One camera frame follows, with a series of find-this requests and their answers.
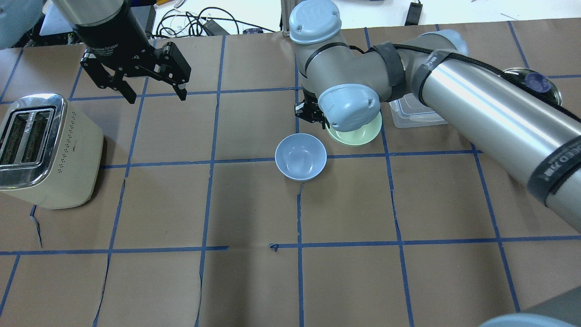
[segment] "yellow object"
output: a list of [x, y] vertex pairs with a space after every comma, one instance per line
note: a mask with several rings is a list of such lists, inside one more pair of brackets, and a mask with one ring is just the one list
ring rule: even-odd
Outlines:
[[354, 131], [336, 131], [333, 127], [329, 127], [327, 128], [327, 133], [337, 143], [350, 147], [358, 147], [359, 145], [371, 142], [379, 134], [381, 123], [381, 113], [378, 113], [369, 124], [363, 125]]

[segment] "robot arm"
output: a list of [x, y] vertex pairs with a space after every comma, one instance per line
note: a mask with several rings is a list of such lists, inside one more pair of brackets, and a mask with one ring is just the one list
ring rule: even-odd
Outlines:
[[340, 25], [329, 0], [302, 2], [291, 13], [305, 96], [296, 116], [353, 131], [376, 117], [380, 102], [412, 92], [581, 232], [579, 118], [460, 55], [466, 45], [454, 31], [386, 42], [354, 56]]
[[[173, 42], [156, 49], [130, 11], [128, 0], [53, 0], [87, 45], [81, 66], [100, 88], [110, 87], [130, 103], [135, 91], [123, 77], [149, 76], [173, 86], [183, 101], [191, 67]], [[113, 75], [103, 67], [113, 70]]]

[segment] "purple object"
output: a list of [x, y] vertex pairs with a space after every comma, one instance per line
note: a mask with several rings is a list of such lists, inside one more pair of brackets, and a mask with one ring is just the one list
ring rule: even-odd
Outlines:
[[547, 78], [540, 73], [530, 73], [526, 75], [525, 85], [541, 93], [545, 93], [551, 89], [551, 85], [548, 83]]

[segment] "bowl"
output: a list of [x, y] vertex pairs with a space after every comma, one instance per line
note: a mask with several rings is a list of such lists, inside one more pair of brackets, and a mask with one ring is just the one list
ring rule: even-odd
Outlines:
[[369, 124], [363, 125], [354, 131], [336, 131], [333, 127], [329, 127], [327, 128], [327, 133], [337, 143], [350, 147], [358, 147], [359, 145], [371, 142], [379, 134], [381, 123], [381, 113], [378, 113]]
[[274, 152], [278, 170], [297, 182], [315, 178], [327, 163], [327, 151], [316, 137], [297, 133], [284, 138]]

